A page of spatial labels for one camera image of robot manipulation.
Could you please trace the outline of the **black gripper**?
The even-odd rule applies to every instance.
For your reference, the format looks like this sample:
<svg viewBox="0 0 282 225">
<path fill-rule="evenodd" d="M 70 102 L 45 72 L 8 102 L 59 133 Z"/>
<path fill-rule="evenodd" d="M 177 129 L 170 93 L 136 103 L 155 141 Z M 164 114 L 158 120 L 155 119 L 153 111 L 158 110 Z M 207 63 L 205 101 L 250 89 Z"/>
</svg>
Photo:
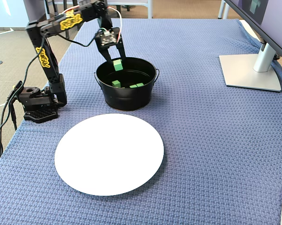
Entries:
<svg viewBox="0 0 282 225">
<path fill-rule="evenodd" d="M 112 63 L 109 54 L 109 47 L 116 46 L 122 61 L 126 60 L 125 49 L 122 41 L 122 36 L 118 39 L 120 32 L 119 27 L 111 28 L 110 30 L 99 30 L 95 35 L 95 42 L 99 53 L 104 57 L 108 63 Z"/>
</svg>

